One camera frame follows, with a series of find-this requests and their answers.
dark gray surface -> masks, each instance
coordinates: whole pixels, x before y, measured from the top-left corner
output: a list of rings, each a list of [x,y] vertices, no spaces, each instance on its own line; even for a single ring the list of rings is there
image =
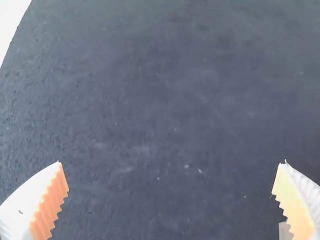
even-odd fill
[[[0,70],[0,200],[63,162],[53,239],[275,240],[320,182],[314,0],[33,0]]]

black carpet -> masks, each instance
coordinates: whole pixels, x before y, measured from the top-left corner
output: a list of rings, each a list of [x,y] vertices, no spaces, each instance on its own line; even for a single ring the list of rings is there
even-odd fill
[[[276,240],[320,183],[320,3],[33,0],[0,70],[0,201],[60,160],[54,240]]]

asphalt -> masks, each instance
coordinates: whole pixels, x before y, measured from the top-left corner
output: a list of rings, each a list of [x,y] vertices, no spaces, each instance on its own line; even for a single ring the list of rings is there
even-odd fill
[[[59,160],[53,240],[278,239],[278,163],[320,183],[319,16],[315,0],[33,0],[0,69],[0,201]]]

textured ground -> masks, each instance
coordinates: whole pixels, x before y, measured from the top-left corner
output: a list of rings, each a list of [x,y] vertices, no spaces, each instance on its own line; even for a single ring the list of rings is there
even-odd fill
[[[60,160],[53,239],[276,240],[320,182],[315,0],[33,0],[0,70],[0,200]]]

